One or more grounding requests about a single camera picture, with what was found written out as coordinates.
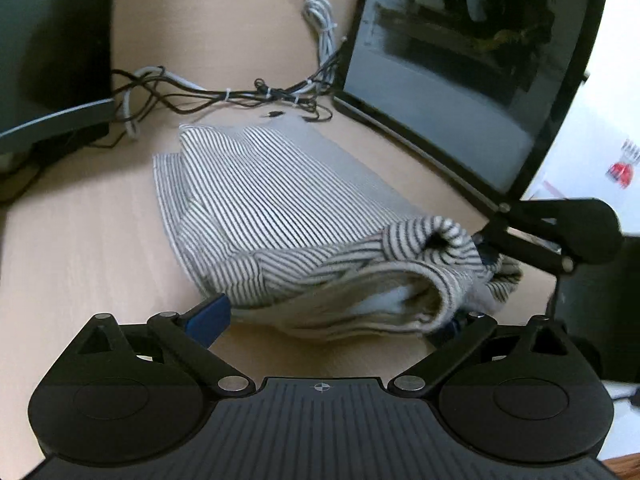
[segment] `wooden floor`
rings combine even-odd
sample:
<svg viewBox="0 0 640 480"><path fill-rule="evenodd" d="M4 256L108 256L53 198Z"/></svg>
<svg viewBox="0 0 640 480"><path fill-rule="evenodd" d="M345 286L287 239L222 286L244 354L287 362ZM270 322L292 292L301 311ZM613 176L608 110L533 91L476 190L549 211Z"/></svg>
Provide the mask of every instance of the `wooden floor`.
<svg viewBox="0 0 640 480"><path fill-rule="evenodd" d="M341 29L355 0L331 0ZM113 65L164 64L209 88L273 86L315 68L302 0L116 0ZM78 329L96 312L122 323L199 300L178 266L156 202L152 155L176 150L180 122L237 124L264 110L224 108L204 118L161 111L138 142L111 152L85 149L51 168L2 214L0 260L0 478L15 480L42 458L27 419L30 394ZM375 170L411 202L475 231L485 220L428 165L386 137L339 114L318 129ZM545 308L551 277L526 269L500 314L525 322ZM231 327L212 347L260 382L265 376L381 376L430 350L414 337L359 337L319 345L272 330Z"/></svg>

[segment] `gray ribbed panel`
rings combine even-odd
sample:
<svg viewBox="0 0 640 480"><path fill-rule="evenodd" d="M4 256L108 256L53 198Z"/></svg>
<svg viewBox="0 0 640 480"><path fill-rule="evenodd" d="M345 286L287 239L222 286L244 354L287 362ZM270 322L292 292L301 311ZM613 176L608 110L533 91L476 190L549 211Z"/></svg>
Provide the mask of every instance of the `gray ribbed panel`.
<svg viewBox="0 0 640 480"><path fill-rule="evenodd" d="M319 392L315 384L331 388ZM31 480L604 480L591 459L551 468L505 465L458 444L421 400L374 379L269 379L224 400L200 433L151 462L89 468L53 459Z"/></svg>

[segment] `striped fabric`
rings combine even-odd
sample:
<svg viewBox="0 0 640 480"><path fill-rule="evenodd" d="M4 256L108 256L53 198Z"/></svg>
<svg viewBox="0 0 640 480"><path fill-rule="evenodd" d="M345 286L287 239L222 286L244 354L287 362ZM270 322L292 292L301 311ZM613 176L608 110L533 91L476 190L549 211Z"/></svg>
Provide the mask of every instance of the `striped fabric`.
<svg viewBox="0 0 640 480"><path fill-rule="evenodd" d="M520 280L300 118L181 129L182 151L154 159L164 225L235 320L305 338L429 333L459 308L496 312Z"/></svg>

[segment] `red object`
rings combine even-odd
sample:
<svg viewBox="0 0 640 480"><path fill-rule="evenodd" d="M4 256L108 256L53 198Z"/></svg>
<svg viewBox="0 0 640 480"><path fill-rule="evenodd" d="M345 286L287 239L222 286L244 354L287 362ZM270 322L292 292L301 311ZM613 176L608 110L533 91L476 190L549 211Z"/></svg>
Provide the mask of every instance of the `red object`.
<svg viewBox="0 0 640 480"><path fill-rule="evenodd" d="M634 178L634 168L631 164L617 162L609 168L607 174L618 182L622 189L626 189Z"/></svg>

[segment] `white surface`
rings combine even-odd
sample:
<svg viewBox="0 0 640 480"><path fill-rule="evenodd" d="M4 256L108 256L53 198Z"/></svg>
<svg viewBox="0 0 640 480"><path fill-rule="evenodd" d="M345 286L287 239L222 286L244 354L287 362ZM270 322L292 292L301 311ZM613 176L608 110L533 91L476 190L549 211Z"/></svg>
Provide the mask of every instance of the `white surface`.
<svg viewBox="0 0 640 480"><path fill-rule="evenodd" d="M587 70L549 154L525 197L596 197L623 231L640 232L640 168L622 189L606 176L622 144L640 144L640 0L607 0Z"/></svg>
<svg viewBox="0 0 640 480"><path fill-rule="evenodd" d="M604 386L612 398L631 395L638 387L608 382ZM598 455L600 460L640 453L640 409L632 407L628 400L619 400L614 406L613 424Z"/></svg>

